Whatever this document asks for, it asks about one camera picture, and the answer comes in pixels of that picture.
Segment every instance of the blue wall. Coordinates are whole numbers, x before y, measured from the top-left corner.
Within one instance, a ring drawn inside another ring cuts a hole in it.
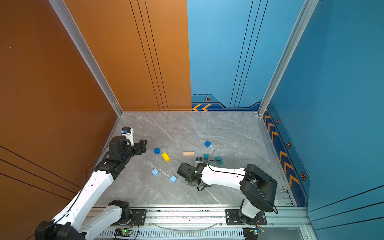
[[[188,0],[192,95],[213,95],[232,108],[260,101],[303,3]]]
[[[383,12],[384,1],[320,0],[272,98],[320,240],[379,237],[383,224]]]

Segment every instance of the gray marble surface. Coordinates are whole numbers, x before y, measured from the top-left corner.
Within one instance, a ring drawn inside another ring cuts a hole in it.
[[[198,192],[184,185],[177,175],[182,162],[192,166],[196,156],[209,154],[209,160],[221,156],[224,168],[241,168],[252,163],[275,178],[281,186],[278,169],[268,157],[256,116],[252,112],[126,112],[120,117],[113,136],[122,127],[134,129],[135,142],[147,139],[147,152],[131,158],[119,177],[98,199],[96,205],[112,200],[128,201],[130,205],[229,204],[240,206],[244,196],[240,190],[213,185]],[[207,148],[205,141],[212,145]],[[154,148],[167,152],[170,161],[154,154]],[[194,151],[194,157],[184,157],[183,151]],[[157,168],[159,174],[153,176]],[[174,175],[177,181],[169,179]],[[284,206],[278,187],[275,205]]]

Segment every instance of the yellow rectangular block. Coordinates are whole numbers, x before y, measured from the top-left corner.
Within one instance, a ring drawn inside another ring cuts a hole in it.
[[[183,156],[194,156],[195,152],[183,152]]]
[[[164,160],[166,161],[166,162],[168,162],[169,160],[170,160],[170,158],[169,158],[169,156],[168,156],[168,154],[165,152],[165,153],[163,153],[161,156],[163,156],[163,158],[164,158]]]

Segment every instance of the robotic arm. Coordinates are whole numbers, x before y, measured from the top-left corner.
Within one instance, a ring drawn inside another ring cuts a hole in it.
[[[198,191],[213,184],[241,190],[245,200],[240,206],[239,219],[245,224],[253,225],[260,211],[273,211],[277,182],[263,170],[253,164],[239,169],[219,168],[209,164],[197,162],[196,167],[192,167],[182,163],[177,174],[186,179],[186,185],[197,186]]]
[[[95,167],[88,182],[72,201],[50,222],[42,221],[35,230],[36,240],[92,240],[111,224],[130,224],[129,203],[114,200],[99,215],[83,224],[101,194],[112,184],[132,156],[147,151],[147,140],[133,143],[133,129],[124,127],[122,135],[109,142],[109,152]]]

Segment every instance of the beige rectangular block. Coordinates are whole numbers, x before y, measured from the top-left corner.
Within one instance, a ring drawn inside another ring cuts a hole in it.
[[[195,152],[183,152],[183,156],[194,156]]]

